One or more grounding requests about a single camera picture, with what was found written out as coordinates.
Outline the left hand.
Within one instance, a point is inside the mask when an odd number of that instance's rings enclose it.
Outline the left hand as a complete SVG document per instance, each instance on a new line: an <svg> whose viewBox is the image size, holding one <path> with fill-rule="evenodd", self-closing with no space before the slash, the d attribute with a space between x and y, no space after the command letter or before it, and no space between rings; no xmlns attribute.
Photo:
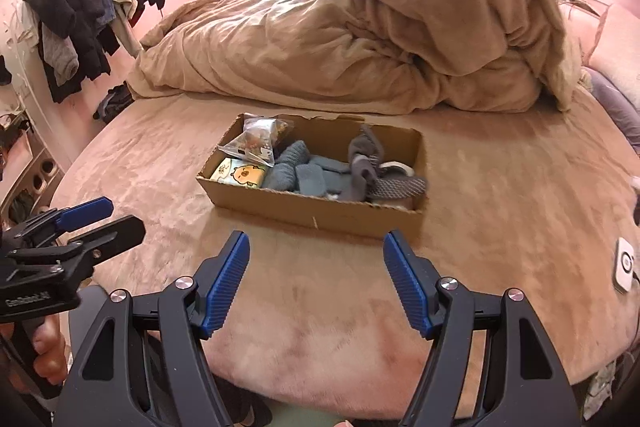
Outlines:
<svg viewBox="0 0 640 427"><path fill-rule="evenodd" d="M3 338L11 339L13 324L1 324ZM38 353L34 362L35 372L45 378L51 385L63 384L67 375L67 363L65 358L65 338L61 333L60 316L49 315L32 335L32 345ZM9 382L23 395L29 393L28 387L23 383L21 376L9 365Z"/></svg>

